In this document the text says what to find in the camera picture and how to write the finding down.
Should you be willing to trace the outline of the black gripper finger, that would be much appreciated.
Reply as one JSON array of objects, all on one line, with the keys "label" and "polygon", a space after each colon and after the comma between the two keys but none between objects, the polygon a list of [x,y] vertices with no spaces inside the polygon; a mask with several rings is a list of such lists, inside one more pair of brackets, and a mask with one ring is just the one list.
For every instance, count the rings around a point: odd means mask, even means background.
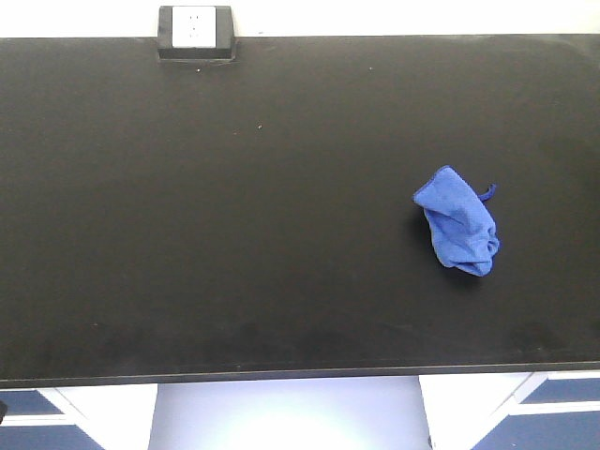
[{"label": "black gripper finger", "polygon": [[3,401],[0,401],[0,424],[2,424],[5,416],[7,414],[7,404]]}]

